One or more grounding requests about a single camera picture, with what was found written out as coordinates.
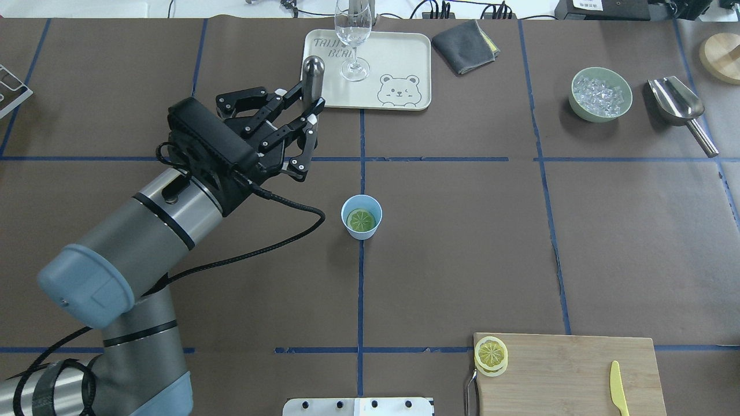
yellow knife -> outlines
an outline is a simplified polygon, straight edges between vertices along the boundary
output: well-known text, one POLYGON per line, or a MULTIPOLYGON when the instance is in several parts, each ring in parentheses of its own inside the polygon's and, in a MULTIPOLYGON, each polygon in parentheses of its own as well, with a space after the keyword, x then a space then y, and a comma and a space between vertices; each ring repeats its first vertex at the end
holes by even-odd
POLYGON ((611 362, 611 371, 609 372, 609 387, 611 389, 611 401, 614 402, 622 416, 630 416, 627 410, 627 398, 625 398, 625 389, 622 387, 622 374, 619 373, 619 362, 611 362))

brown tabletop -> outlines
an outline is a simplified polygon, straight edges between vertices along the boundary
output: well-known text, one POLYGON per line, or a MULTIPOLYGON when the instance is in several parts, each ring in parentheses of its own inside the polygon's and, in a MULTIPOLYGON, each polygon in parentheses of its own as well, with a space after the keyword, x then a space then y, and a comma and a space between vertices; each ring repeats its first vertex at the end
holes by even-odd
MULTIPOLYGON (((458 23, 381 18, 374 30, 431 38, 458 23)), ((698 48, 740 27, 480 25, 496 62, 456 76, 433 51, 427 110, 327 109, 308 180, 266 183, 323 209, 318 231, 173 285, 194 415, 358 395, 433 397, 459 415, 474 332, 652 338, 669 415, 736 413, 740 87, 712 78, 698 48), (625 77, 626 115, 590 124, 570 110, 570 80, 589 66, 625 77), (645 100, 647 79, 671 75, 704 100, 717 159, 645 100), (339 219, 361 192, 385 213, 364 244, 339 219)), ((0 375, 81 326, 34 277, 164 168, 153 156, 167 107, 289 89, 315 28, 333 21, 0 19, 0 64, 34 91, 0 120, 0 375)), ((313 220, 250 198, 178 270, 313 220)), ((52 358, 100 345, 92 332, 52 358)))

ice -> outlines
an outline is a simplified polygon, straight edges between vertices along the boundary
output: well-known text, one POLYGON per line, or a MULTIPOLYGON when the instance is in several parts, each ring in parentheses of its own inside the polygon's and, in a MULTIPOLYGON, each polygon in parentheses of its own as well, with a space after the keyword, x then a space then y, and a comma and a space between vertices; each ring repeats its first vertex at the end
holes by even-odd
POLYGON ((621 87, 612 87, 602 79, 583 75, 573 82, 573 96, 588 112, 600 117, 617 117, 625 102, 621 87))

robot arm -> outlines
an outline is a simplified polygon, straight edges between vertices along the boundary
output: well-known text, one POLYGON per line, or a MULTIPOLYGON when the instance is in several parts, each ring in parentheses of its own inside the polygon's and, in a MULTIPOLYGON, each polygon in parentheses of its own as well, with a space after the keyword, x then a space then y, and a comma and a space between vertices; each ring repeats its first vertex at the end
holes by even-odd
MULTIPOLYGON (((187 415, 192 409, 167 272, 260 185, 280 173, 305 181, 317 143, 323 62, 309 57, 303 81, 290 91, 263 87, 219 95, 221 120, 194 98, 170 107, 170 165, 118 211, 39 273, 52 301, 85 325, 101 329, 104 353, 34 369, 20 395, 25 415, 79 415, 97 397, 97 415, 187 415), (303 112, 277 128, 272 122, 299 98, 303 112), (237 117, 247 110, 254 115, 237 117), (286 158, 297 142, 302 153, 286 158)), ((0 416, 18 415, 19 377, 0 383, 0 416)))

black box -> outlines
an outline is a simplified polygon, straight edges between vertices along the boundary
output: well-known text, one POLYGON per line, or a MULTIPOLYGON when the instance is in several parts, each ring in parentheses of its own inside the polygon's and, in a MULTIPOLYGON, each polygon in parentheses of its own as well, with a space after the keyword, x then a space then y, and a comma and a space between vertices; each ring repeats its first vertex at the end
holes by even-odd
POLYGON ((560 20, 650 20, 648 0, 560 0, 555 17, 560 20), (603 11, 595 10, 601 4, 603 11))

